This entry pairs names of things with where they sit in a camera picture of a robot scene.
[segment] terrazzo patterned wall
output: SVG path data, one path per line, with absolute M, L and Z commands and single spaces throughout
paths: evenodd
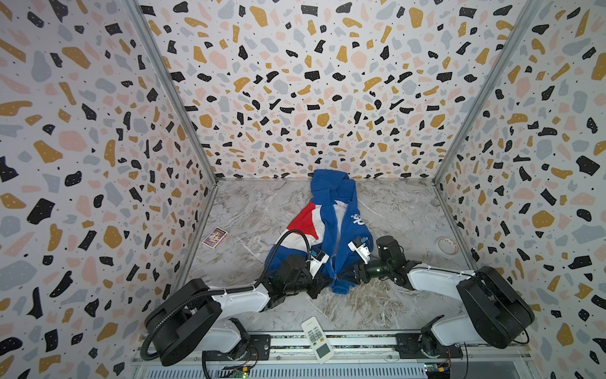
M 206 179 L 121 3 L 0 12 L 0 377 L 127 378 Z
M 525 1 L 164 1 L 142 11 L 218 177 L 431 177 Z
M 439 184 L 478 264 L 531 304 L 549 379 L 606 371 L 605 7 L 544 2 Z

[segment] remote control screen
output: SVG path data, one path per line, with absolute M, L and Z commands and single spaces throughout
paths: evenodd
M 328 348 L 328 345 L 323 344 L 322 346 L 320 346 L 317 350 L 318 352 L 318 356 L 320 358 L 322 358 L 324 355 L 327 355 L 328 353 L 330 353 L 330 349 Z

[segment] garment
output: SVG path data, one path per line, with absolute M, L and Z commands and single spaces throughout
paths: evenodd
M 313 174 L 313 198 L 282 234 L 292 229 L 304 232 L 311 247 L 319 247 L 330 257 L 320 272 L 333 279 L 333 292 L 346 294 L 354 284 L 339 280 L 338 274 L 361 260 L 347 244 L 357 237 L 367 237 L 367 246 L 372 251 L 373 238 L 360 217 L 356 182 L 340 171 L 315 170 Z M 298 233 L 285 238 L 271 261 L 269 271 L 278 269 L 291 254 L 305 256 L 305 242 Z

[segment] gray marble surface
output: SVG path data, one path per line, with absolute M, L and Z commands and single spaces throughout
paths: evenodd
M 374 239 L 394 236 L 410 260 L 467 268 L 460 253 L 446 259 L 436 252 L 440 236 L 454 235 L 426 182 L 369 180 L 358 181 L 356 187 L 362 219 Z M 310 198 L 308 181 L 220 182 L 203 238 L 215 227 L 227 230 L 228 236 L 216 250 L 200 244 L 189 277 L 211 286 L 254 282 L 280 233 Z M 325 289 L 312 300 L 301 293 L 270 311 L 238 318 L 250 331 L 301 330 L 301 323 L 312 316 L 324 330 L 419 329 L 437 315 L 460 312 L 461 303 L 454 299 L 373 280 L 347 295 Z

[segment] black mounting plate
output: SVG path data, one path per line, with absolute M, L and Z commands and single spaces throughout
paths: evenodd
M 249 359 L 249 363 L 253 364 L 255 360 L 267 361 L 269 360 L 269 349 L 271 348 L 271 335 L 270 334 L 250 334 L 249 346 L 253 346 L 254 349 L 250 349 L 252 354 Z M 227 353 L 220 351 L 211 350 L 206 354 L 207 361 L 231 361 Z
M 421 352 L 419 344 L 419 336 L 421 333 L 398 333 L 396 334 L 396 351 L 400 354 L 400 359 L 427 359 L 425 354 Z M 463 358 L 463 351 L 455 345 L 438 346 L 439 356 L 436 358 L 447 359 L 448 350 L 450 350 L 450 358 Z

